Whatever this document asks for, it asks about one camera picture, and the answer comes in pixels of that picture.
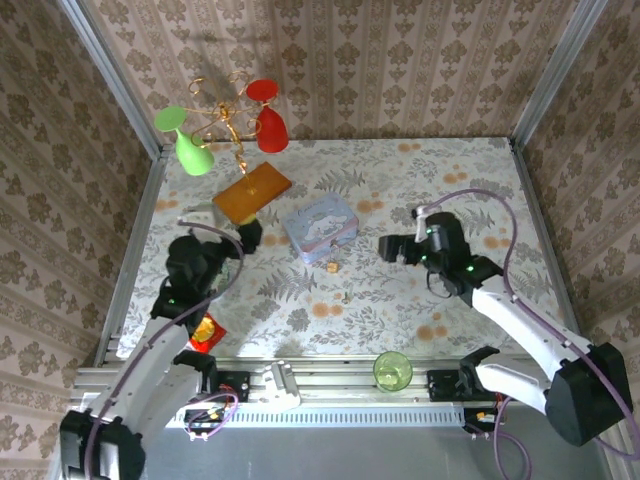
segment floral tablecloth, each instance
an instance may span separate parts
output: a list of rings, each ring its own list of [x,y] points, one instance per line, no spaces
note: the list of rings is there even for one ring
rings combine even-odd
[[[171,160],[144,248],[118,355],[126,357],[142,335],[162,279],[183,209],[209,202],[240,178],[228,145],[216,145],[216,165],[190,177]],[[519,347],[499,327],[459,299],[429,293],[426,270],[384,263],[378,237],[415,231],[412,208],[467,187],[508,199],[519,222],[513,256],[516,289],[559,319],[555,294],[506,139],[327,140],[291,142],[276,155],[247,145],[255,168],[268,160],[293,187],[258,213],[264,228],[258,252],[248,256],[234,287],[211,305],[227,330],[217,356],[377,354],[461,356],[483,345]],[[326,260],[305,265],[281,220],[328,191],[338,192],[359,218],[356,240],[340,249],[340,271]],[[496,201],[458,197],[443,205],[461,219],[472,251],[502,264],[511,239],[509,218]],[[223,219],[218,226],[232,230]],[[230,261],[229,269],[235,268]],[[434,282],[435,291],[442,284]],[[350,301],[343,302],[345,293]]]

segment patterned wallpaper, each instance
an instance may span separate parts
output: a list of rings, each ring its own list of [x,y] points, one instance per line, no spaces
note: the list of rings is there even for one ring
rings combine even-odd
[[[639,401],[640,2],[609,1],[526,154],[583,331]]]
[[[329,139],[510,135],[577,0],[85,3],[149,118],[241,69],[279,83],[292,137]]]
[[[54,1],[0,1],[0,478],[44,478],[149,160]]]

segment wire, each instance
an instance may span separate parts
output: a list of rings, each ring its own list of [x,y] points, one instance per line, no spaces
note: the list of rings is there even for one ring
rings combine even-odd
[[[215,395],[211,395],[205,398],[204,400],[198,400],[197,402],[192,403],[193,405],[195,403],[209,402],[211,400],[216,400],[218,398],[228,399],[229,397],[233,399],[233,405],[231,406],[231,411],[228,414],[225,412],[224,418],[213,430],[207,433],[203,433],[200,436],[200,438],[202,438],[203,440],[208,440],[209,438],[211,438],[213,435],[218,433],[222,429],[222,427],[224,427],[229,422],[229,420],[231,420],[231,418],[235,415],[236,411],[238,410],[238,404],[240,403],[240,400],[238,399],[238,396],[234,392],[224,392],[224,393],[216,393]],[[199,420],[200,418],[204,417],[207,414],[208,412],[204,412],[198,415],[197,417],[192,418],[187,425],[187,433],[191,434],[191,425],[193,425],[196,422],[196,420]]]
[[[520,450],[520,453],[522,454],[522,458],[524,460],[524,466],[525,466],[524,479],[530,480],[531,476],[533,475],[533,462],[531,461],[531,455],[529,455],[529,452],[527,451],[527,447],[525,447],[520,440],[518,440],[516,437],[514,437],[510,433],[502,432],[498,429],[500,414],[501,412],[498,411],[498,415],[496,416],[496,426],[493,432],[483,432],[473,424],[468,424],[467,426],[475,430],[479,435],[488,435],[493,440],[493,453],[496,459],[496,465],[498,466],[498,470],[500,470],[500,473],[502,474],[502,478],[504,478],[505,480],[509,480],[509,477],[504,471],[504,466],[502,465],[502,459],[500,458],[499,449],[498,449],[498,440],[502,438],[504,440],[508,440],[513,445],[515,445],[516,448]]]
[[[98,430],[100,428],[101,421],[105,417],[105,415],[107,414],[109,409],[116,404],[116,400],[115,399],[118,397],[118,394],[120,393],[120,391],[124,387],[125,383],[127,382],[129,377],[131,376],[131,373],[133,372],[133,370],[140,363],[140,360],[142,360],[142,357],[147,353],[147,351],[149,351],[149,350],[151,350],[151,348],[153,348],[153,345],[156,343],[156,341],[162,335],[164,335],[167,332],[167,330],[169,330],[171,327],[173,327],[174,325],[179,323],[182,319],[188,317],[189,315],[191,315],[194,312],[197,312],[202,307],[205,307],[205,306],[209,305],[211,302],[217,300],[222,295],[224,295],[233,286],[233,284],[238,279],[238,276],[240,275],[240,272],[242,271],[242,267],[244,265],[244,252],[242,251],[242,246],[240,245],[240,243],[235,238],[233,238],[231,235],[229,235],[228,233],[226,233],[226,232],[224,232],[222,230],[219,230],[219,229],[217,229],[215,227],[211,227],[209,225],[204,225],[202,223],[185,222],[182,219],[178,219],[178,225],[179,226],[184,226],[184,227],[191,227],[191,228],[201,228],[203,230],[208,230],[210,232],[213,232],[213,233],[216,233],[216,234],[220,235],[223,238],[226,238],[227,240],[229,240],[231,242],[231,244],[238,251],[238,258],[240,260],[240,264],[238,265],[238,268],[236,270],[235,275],[231,278],[231,281],[229,281],[227,286],[222,291],[213,292],[213,294],[210,297],[205,298],[200,303],[194,305],[193,307],[189,308],[188,310],[185,310],[180,315],[178,315],[176,318],[174,318],[173,320],[168,322],[166,325],[164,325],[161,329],[159,329],[156,332],[155,335],[153,335],[149,339],[147,344],[140,349],[140,351],[133,358],[133,360],[131,360],[131,363],[129,364],[129,367],[124,371],[124,373],[122,374],[122,377],[120,378],[120,381],[118,381],[116,386],[111,391],[111,395],[105,401],[102,409],[98,413],[98,416],[95,418],[95,420],[93,422],[93,425],[91,426],[91,430],[89,431],[89,437],[87,438],[87,446],[86,446],[85,452],[84,452],[84,474],[85,474],[86,480],[93,480],[93,449],[95,447],[96,437],[98,436]]]
[[[509,245],[509,248],[507,250],[507,254],[505,255],[505,258],[504,258],[504,266],[503,266],[504,275],[503,275],[503,279],[504,279],[505,289],[507,290],[507,293],[513,299],[513,302],[516,305],[518,305],[518,307],[520,307],[520,309],[523,310],[527,315],[529,315],[529,317],[531,317],[540,327],[545,329],[551,335],[556,337],[560,342],[565,344],[567,346],[567,348],[569,348],[569,350],[571,350],[571,352],[573,352],[575,355],[577,355],[589,367],[589,369],[591,369],[591,371],[594,372],[596,377],[598,377],[598,380],[600,380],[600,382],[604,385],[604,387],[607,389],[609,394],[611,394],[612,398],[614,399],[614,401],[616,402],[616,404],[618,405],[618,407],[622,411],[625,419],[630,423],[631,430],[632,430],[631,437],[632,437],[632,442],[633,442],[633,445],[634,445],[634,452],[633,453],[627,453],[627,452],[623,452],[622,450],[618,450],[617,448],[609,445],[608,443],[604,442],[600,438],[596,438],[595,439],[596,443],[598,443],[601,447],[609,450],[610,452],[612,452],[612,453],[614,453],[616,455],[619,455],[620,457],[624,458],[625,460],[633,460],[633,461],[640,460],[640,427],[638,427],[637,422],[633,418],[633,414],[631,413],[631,410],[627,406],[626,402],[623,400],[623,398],[620,395],[620,393],[618,393],[616,388],[609,381],[609,379],[605,376],[605,374],[602,372],[602,370],[600,370],[597,367],[597,365],[595,363],[593,363],[593,361],[591,361],[591,359],[582,350],[580,350],[577,346],[575,346],[573,343],[571,343],[569,341],[569,339],[561,331],[556,329],[553,325],[549,324],[544,318],[542,318],[540,315],[538,315],[533,309],[531,309],[526,303],[524,303],[522,300],[520,300],[520,298],[518,298],[517,295],[515,294],[512,286],[511,286],[511,282],[509,281],[509,266],[510,266],[510,262],[511,262],[511,254],[513,253],[513,249],[514,249],[516,241],[518,239],[518,223],[516,221],[515,212],[513,211],[511,206],[507,203],[505,198],[500,196],[500,195],[498,195],[498,194],[496,194],[496,193],[493,193],[493,192],[491,192],[489,190],[485,190],[485,189],[482,189],[482,188],[465,188],[465,189],[462,189],[462,190],[458,190],[457,192],[453,192],[453,193],[449,193],[449,194],[445,195],[444,197],[440,198],[439,200],[437,200],[436,202],[432,203],[431,205],[428,205],[426,207],[426,209],[427,210],[431,210],[433,208],[436,208],[436,207],[440,206],[442,203],[446,202],[447,200],[450,200],[451,198],[459,197],[461,195],[466,195],[468,193],[486,195],[488,197],[491,197],[491,198],[499,201],[502,204],[502,206],[507,210],[507,212],[509,213],[509,216],[511,217],[511,226],[512,226],[513,233],[512,233],[512,236],[511,236],[511,245]],[[502,404],[502,407],[501,407],[501,411],[502,412],[504,412],[504,407],[506,406],[505,405],[506,403],[507,403],[507,401],[505,400],[505,402]],[[498,422],[496,422],[496,429],[499,429]],[[496,453],[496,457],[497,457],[496,458],[496,463],[497,463],[497,460],[499,459],[497,453]]]
[[[523,455],[525,457],[525,464],[526,464],[526,470],[525,470],[526,473],[524,478],[526,480],[529,480],[531,478],[531,474],[533,473],[533,465],[531,463],[531,458],[529,457],[529,453],[527,452],[527,449],[522,444],[522,442],[518,440],[516,437],[513,437],[508,433],[504,433],[500,431],[500,422],[502,421],[502,417],[504,416],[504,413],[507,410],[507,405],[509,405],[510,401],[511,401],[511,397],[506,397],[504,399],[504,402],[502,402],[502,405],[500,405],[500,408],[498,409],[498,415],[496,415],[496,424],[493,431],[493,456],[496,460],[496,465],[498,466],[498,470],[500,470],[500,475],[502,475],[502,478],[504,478],[505,480],[508,480],[509,477],[507,476],[507,473],[504,471],[504,466],[502,465],[502,458],[500,457],[500,446],[498,445],[498,440],[500,438],[506,438],[508,440],[511,440],[511,442],[515,444],[520,449],[521,452],[523,452]]]

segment light blue tin box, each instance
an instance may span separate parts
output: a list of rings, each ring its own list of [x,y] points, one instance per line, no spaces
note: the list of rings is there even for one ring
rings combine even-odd
[[[332,243],[346,245],[358,234],[358,217],[335,192],[284,218],[284,229],[304,263],[331,253]]]

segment green plastic cup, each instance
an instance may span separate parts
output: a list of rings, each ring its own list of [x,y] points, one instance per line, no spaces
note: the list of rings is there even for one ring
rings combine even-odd
[[[399,392],[411,383],[413,367],[399,352],[385,352],[373,364],[373,376],[378,388],[385,392]]]
[[[201,148],[202,139],[197,135],[191,141],[191,135],[186,135],[180,130],[180,126],[187,118],[187,112],[182,107],[167,107],[156,115],[155,126],[161,132],[175,131],[178,134],[176,140],[176,156],[189,175],[204,175],[214,164],[213,154],[208,148]]]

